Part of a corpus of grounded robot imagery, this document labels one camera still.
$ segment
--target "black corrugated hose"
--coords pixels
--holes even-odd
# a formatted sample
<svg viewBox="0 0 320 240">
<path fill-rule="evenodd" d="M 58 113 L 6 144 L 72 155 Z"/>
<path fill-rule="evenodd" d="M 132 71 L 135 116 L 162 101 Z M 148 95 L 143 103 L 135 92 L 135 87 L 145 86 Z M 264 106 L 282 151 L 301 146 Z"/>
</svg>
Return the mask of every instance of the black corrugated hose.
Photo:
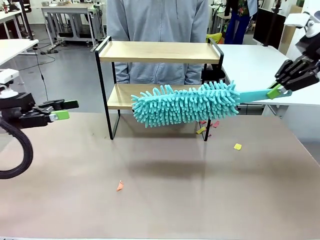
<svg viewBox="0 0 320 240">
<path fill-rule="evenodd" d="M 8 134 L 16 138 L 23 148 L 23 160 L 22 162 L 11 170 L 0 170 L 0 179 L 12 179 L 25 172 L 31 165 L 34 151 L 29 138 L 18 128 L 7 123 L 0 117 L 0 128 L 3 128 Z"/>
</svg>

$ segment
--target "brown tabletop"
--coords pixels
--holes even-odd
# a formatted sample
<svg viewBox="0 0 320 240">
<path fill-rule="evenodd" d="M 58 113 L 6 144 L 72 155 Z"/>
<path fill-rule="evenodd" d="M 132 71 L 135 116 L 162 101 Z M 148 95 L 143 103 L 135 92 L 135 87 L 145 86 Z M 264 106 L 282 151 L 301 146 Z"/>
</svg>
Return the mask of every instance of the brown tabletop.
<svg viewBox="0 0 320 240">
<path fill-rule="evenodd" d="M 0 235 L 320 238 L 319 166 L 280 119 L 230 117 L 207 143 L 197 128 L 144 129 L 128 114 L 111 141 L 105 115 L 73 113 L 26 129 L 34 159 L 0 181 Z M 18 149 L 9 143 L 1 166 L 20 159 Z"/>
</svg>

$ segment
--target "paper scrap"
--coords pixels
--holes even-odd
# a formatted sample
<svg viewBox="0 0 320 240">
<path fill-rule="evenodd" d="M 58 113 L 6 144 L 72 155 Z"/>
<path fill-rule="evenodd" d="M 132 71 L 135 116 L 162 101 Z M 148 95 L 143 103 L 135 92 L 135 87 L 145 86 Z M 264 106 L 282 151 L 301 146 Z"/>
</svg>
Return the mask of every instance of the paper scrap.
<svg viewBox="0 0 320 240">
<path fill-rule="evenodd" d="M 202 132 L 204 132 L 206 130 L 206 127 L 203 126 L 202 128 L 200 128 L 198 131 L 196 131 L 197 134 L 201 134 Z"/>
<path fill-rule="evenodd" d="M 237 149 L 237 150 L 241 150 L 241 148 L 242 148 L 242 145 L 241 144 L 239 144 L 239 143 L 237 143 L 236 145 L 234 145 L 234 149 Z"/>
<path fill-rule="evenodd" d="M 214 128 L 217 128 L 217 127 L 219 126 L 219 124 L 220 124 L 220 122 L 219 122 L 219 121 L 216 121 L 215 124 L 213 124 L 213 127 L 214 127 Z"/>
<path fill-rule="evenodd" d="M 116 189 L 117 192 L 124 188 L 124 183 L 122 181 L 119 182 L 118 188 Z"/>
</svg>

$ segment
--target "hoodie zipper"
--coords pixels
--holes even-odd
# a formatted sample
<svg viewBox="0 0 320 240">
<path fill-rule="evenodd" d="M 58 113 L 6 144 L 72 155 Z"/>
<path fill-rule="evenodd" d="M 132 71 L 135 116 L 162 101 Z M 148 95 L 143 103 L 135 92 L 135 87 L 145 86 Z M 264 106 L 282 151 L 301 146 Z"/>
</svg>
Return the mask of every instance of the hoodie zipper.
<svg viewBox="0 0 320 240">
<path fill-rule="evenodd" d="M 160 22 L 159 42 L 161 42 L 163 18 L 164 18 L 164 0 L 161 0 L 161 22 Z M 158 70 L 159 70 L 160 64 L 161 63 L 158 63 L 158 66 L 156 67 L 156 70 L 155 70 L 155 75 L 154 75 L 155 84 L 158 84 Z"/>
</svg>

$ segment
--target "gray hoodie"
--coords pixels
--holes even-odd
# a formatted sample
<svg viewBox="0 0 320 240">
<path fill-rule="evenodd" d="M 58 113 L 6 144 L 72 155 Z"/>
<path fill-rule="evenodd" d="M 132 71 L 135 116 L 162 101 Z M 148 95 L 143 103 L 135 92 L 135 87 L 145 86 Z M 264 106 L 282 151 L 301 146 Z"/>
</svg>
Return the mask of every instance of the gray hoodie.
<svg viewBox="0 0 320 240">
<path fill-rule="evenodd" d="M 108 0 L 107 34 L 114 41 L 204 43 L 208 0 Z M 195 85 L 200 64 L 116 63 L 118 83 Z"/>
</svg>

